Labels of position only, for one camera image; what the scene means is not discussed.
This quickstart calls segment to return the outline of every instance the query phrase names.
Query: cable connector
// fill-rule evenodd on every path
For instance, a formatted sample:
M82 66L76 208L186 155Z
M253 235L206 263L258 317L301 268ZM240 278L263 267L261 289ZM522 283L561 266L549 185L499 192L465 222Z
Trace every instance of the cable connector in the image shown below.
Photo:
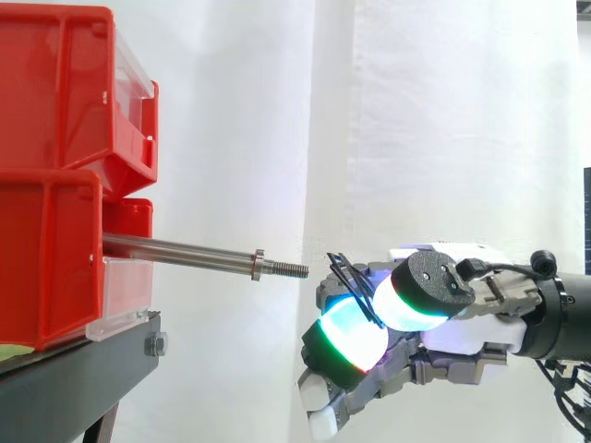
M465 258L455 265L455 270L464 281L471 281L473 279L484 277L490 272L488 263L479 260L478 258Z

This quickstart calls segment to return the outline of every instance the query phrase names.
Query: black cable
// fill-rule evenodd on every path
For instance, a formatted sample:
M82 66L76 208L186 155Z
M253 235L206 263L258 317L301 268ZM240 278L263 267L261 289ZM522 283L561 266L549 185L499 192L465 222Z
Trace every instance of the black cable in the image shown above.
M334 265L331 265L330 268L334 275L336 275L339 281L344 285L344 287L347 288L347 291L349 291L349 293L353 295L353 298L355 298L357 305L359 306L363 314L366 316L368 321L374 321L373 315L371 314L365 303L359 298L359 295L353 289L351 284L349 284L349 280L347 280L346 276L344 276L343 270L340 267Z
M573 414L566 408L566 405L564 404L564 401L562 401L562 398L568 399L569 401L572 401L570 399L570 397L568 396L564 396L563 393L560 392L555 392L554 393L554 397L556 398L556 404L558 404L558 409L561 410L562 415L564 415L564 418L566 418L568 420L568 422L577 430L579 431L583 437L585 437L585 439L587 440L591 440L591 431L589 431L588 429L585 429L584 426L582 426L576 418L573 417Z
M577 368L579 369L579 371L583 371L583 372L587 372L587 373L591 374L591 367L589 367L589 366L579 365L579 366L577 366Z
M586 394L591 397L591 388L589 388L584 381L581 381L580 378L576 378L574 382L579 385L579 387L586 392Z
M552 386L554 386L552 376L550 375L550 373L548 372L546 367L544 367L544 364L542 362L540 362L539 360L536 360L536 365L537 365L537 367L539 367L540 371L542 371L542 374L544 375L546 380L549 381ZM579 380L577 378L575 380L575 382L579 386L584 388L585 391L587 391L588 387L583 387L581 380ZM558 389L556 389L554 391L554 397L556 399L556 404L558 405L558 408L561 411L564 418L566 418L566 420L571 424L571 426L574 427L574 429L576 429L581 435L583 435L583 437L586 440L591 440L591 430L586 429L583 425L581 425L579 423L579 421L568 410L568 408L564 404L564 401L567 401L576 413L581 412L584 409L583 406L575 403L573 401L573 399L571 399L567 394L565 394L564 392L562 392L561 390L558 390Z
M370 322L376 323L378 326L382 327L383 323L381 322L381 320L378 318L378 316L375 314L375 312L373 311L372 307L368 307L368 305L366 305L366 297L363 294L359 294L358 291L356 291L356 289L351 285L351 283L349 282L349 279L347 279L346 275L343 272L343 269L341 268L341 263L339 263L338 261L338 257L335 256L334 254L328 253L327 257L329 258L329 260L331 261L331 271L334 273L334 275L339 279L339 281L344 285L345 288L347 288L347 290L354 296L354 298L356 299L357 305L359 306L359 308L361 309L361 311L363 312L363 314L366 316L366 319Z
M359 271L359 269L355 268L347 259L347 257L344 256L344 254L339 254L336 256L329 252L327 253L327 257L332 263L330 266L331 271L344 285L344 287L347 288L347 290L354 296L359 308L363 311L368 321L377 324L380 328L385 328L384 323L373 309L371 297L373 297L375 289L367 276L365 276L363 272ZM347 278L347 275L344 273L343 268L351 275L356 287L351 284Z
M366 304L368 305L368 309L375 316L376 313L373 310L373 306L371 305L371 300L369 298L369 297L373 296L373 292L370 292L370 289L365 285L365 283L362 281L362 279L359 278L358 269L356 269L351 264L351 262L348 260L348 258L345 257L344 254L342 254L342 253L339 253L339 257L341 258L341 261L346 266L346 269L349 271L349 274L351 274L351 277L353 277L353 280L355 281L357 289L360 290L361 294L363 295L363 298L366 301Z
M510 270L529 277L532 280L550 280L552 277L547 277L539 274L531 269L523 268L521 266L510 265L509 263L487 263L488 270Z
M540 362L539 360L536 360L536 365L537 365L537 367L539 367L539 370L542 371L542 374L544 374L544 377L546 378L546 380L549 381L551 385L553 385L552 376L550 375L548 370L544 367L544 364L542 362Z

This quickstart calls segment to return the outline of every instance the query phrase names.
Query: robotic hand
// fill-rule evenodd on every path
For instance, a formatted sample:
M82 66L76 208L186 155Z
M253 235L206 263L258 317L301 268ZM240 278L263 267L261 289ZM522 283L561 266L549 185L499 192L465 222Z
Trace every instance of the robotic hand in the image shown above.
M591 437L591 409L566 393L578 384L591 395L577 377L589 366L576 363L591 360L591 277L559 278L548 251L536 252L531 267L482 245L413 245L390 255L352 266L329 254L332 274L316 294L322 315L302 337L308 368L298 381L315 439L333 437L405 383L477 385L485 365L506 365L507 352L537 360L562 413Z

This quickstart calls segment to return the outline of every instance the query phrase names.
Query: white fingertip pad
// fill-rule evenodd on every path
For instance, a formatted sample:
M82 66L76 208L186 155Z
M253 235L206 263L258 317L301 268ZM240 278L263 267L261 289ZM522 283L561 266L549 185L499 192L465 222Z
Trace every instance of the white fingertip pad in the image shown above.
M329 404L329 391L323 376L310 374L299 387L299 396L306 411L317 411Z
M430 351L473 355L484 343L509 345L510 353L518 353L527 325L520 317L492 315L467 320L448 320L432 330L421 332L421 340Z
M328 440L339 432L334 409L330 405L325 406L320 411L311 413L308 417L308 423L312 438L315 440Z

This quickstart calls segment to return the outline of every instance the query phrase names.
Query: metal rod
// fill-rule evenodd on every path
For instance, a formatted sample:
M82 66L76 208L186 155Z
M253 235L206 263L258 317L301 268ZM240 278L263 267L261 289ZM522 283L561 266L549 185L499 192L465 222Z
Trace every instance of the metal rod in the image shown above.
M262 274L282 275L298 279L308 277L307 266L267 260L262 249L257 249L254 254L248 254L211 247L164 242L133 235L104 233L103 252L105 255L115 257L137 258L250 275L254 281L260 280Z

